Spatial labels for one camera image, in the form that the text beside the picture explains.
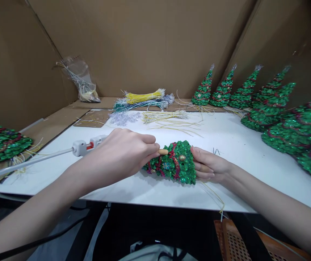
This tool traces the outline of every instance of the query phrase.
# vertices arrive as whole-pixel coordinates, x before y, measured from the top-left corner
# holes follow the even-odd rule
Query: yellow wire bundle
[[[168,118],[188,118],[187,112],[185,110],[174,111],[174,112],[152,112],[146,111],[143,113],[143,119],[145,123],[151,123],[155,121],[165,120]]]
[[[125,93],[127,104],[134,104],[138,102],[145,102],[153,99],[161,99],[165,95],[165,89],[158,89],[156,92],[151,94],[132,94],[129,92]]]

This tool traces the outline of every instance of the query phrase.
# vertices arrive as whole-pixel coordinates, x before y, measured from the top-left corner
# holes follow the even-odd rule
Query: left hand
[[[62,176],[73,178],[85,195],[134,175],[159,156],[159,148],[153,135],[114,129],[106,140],[72,164]]]

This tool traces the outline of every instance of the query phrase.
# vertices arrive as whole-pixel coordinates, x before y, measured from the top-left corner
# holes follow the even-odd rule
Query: fingernail
[[[194,161],[194,166],[196,169],[200,169],[200,163]]]

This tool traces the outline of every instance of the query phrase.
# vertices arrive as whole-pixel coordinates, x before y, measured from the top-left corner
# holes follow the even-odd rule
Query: black cable
[[[77,208],[77,207],[70,206],[70,209],[81,211],[81,210],[85,210],[85,209],[90,209],[91,207],[92,207],[92,206],[90,206],[90,207],[85,207],[85,208]]]
[[[16,254],[20,254],[24,251],[27,251],[29,249],[32,249],[34,247],[38,247],[39,245],[42,245],[44,243],[47,243],[53,239],[56,239],[58,237],[61,237],[63,234],[67,233],[69,230],[71,230],[73,227],[75,227],[77,224],[79,224],[80,222],[82,222],[84,219],[86,219],[89,215],[86,215],[85,217],[77,220],[76,222],[74,222],[72,225],[70,225],[68,228],[64,229],[63,231],[59,232],[59,233],[56,233],[52,236],[48,236],[48,237],[45,237],[43,239],[40,239],[40,240],[37,240],[37,241],[34,241],[32,243],[29,243],[29,244],[26,244],[26,245],[23,245],[23,246],[20,246],[20,247],[17,247],[17,248],[14,248],[12,250],[8,250],[6,252],[3,252],[3,253],[0,253],[0,261],[1,260],[4,260],[8,257],[11,257],[11,256],[15,256]]]

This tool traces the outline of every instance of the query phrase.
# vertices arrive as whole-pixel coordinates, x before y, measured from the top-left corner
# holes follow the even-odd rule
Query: forearm
[[[311,254],[311,208],[234,165],[222,185]]]
[[[79,197],[74,183],[60,177],[0,221],[0,253],[47,236],[72,202]],[[19,254],[13,260],[26,260],[31,254]]]

